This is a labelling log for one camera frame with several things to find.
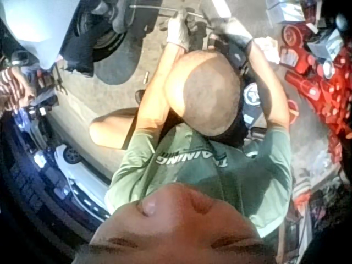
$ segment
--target white car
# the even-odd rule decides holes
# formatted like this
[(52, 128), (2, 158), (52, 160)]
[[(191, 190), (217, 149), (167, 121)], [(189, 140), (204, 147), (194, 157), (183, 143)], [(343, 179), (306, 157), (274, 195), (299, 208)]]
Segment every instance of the white car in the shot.
[(67, 178), (69, 186), (78, 203), (91, 215), (102, 222), (110, 215), (105, 205), (108, 184), (103, 182), (83, 163), (79, 153), (70, 146), (56, 148), (55, 160)]

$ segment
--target green t-shirt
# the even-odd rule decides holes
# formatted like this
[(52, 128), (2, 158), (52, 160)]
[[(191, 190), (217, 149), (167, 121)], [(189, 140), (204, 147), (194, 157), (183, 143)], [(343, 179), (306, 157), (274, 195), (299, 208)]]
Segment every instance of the green t-shirt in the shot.
[(290, 137), (280, 127), (270, 129), (263, 142), (254, 141), (243, 150), (208, 140), (186, 124), (175, 126), (159, 144), (149, 131), (137, 130), (105, 201), (113, 213), (164, 184), (193, 184), (233, 205), (264, 237), (287, 213), (290, 160)]

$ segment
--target hand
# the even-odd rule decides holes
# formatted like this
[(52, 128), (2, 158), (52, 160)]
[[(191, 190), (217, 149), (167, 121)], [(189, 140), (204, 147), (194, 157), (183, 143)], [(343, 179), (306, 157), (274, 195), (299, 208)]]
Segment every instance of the hand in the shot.
[(35, 98), (35, 89), (31, 87), (26, 76), (18, 67), (3, 71), (2, 77), (3, 92), (7, 95), (4, 104), (7, 111), (26, 107)]
[(246, 51), (248, 44), (253, 40), (252, 35), (237, 18), (213, 19), (211, 22), (215, 34), (227, 35), (243, 51)]
[(184, 48), (186, 51), (188, 51), (190, 43), (188, 28), (186, 26), (187, 15), (188, 13), (186, 9), (183, 8), (170, 19), (166, 40), (169, 43), (173, 43)]

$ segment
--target person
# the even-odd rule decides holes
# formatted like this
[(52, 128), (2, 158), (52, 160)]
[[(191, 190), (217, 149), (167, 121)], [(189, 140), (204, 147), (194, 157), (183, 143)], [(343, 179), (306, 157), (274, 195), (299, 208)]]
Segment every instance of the person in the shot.
[(5, 111), (28, 106), (35, 97), (35, 89), (19, 67), (0, 72), (0, 117)]
[[(73, 263), (274, 263), (261, 237), (283, 221), (292, 189), (283, 87), (236, 18), (214, 21), (215, 33), (248, 55), (268, 132), (255, 158), (211, 140), (241, 115), (239, 77), (217, 52), (185, 55), (185, 18), (180, 11), (168, 24), (168, 43), (106, 195), (112, 215)], [(171, 106), (185, 123), (160, 139)]]

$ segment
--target motorcycle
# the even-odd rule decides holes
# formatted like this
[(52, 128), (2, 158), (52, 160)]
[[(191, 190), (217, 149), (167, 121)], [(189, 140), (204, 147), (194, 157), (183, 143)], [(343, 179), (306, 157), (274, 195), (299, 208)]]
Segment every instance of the motorcycle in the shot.
[(0, 0), (0, 39), (12, 65), (51, 69), (57, 59), (87, 77), (123, 42), (134, 0)]

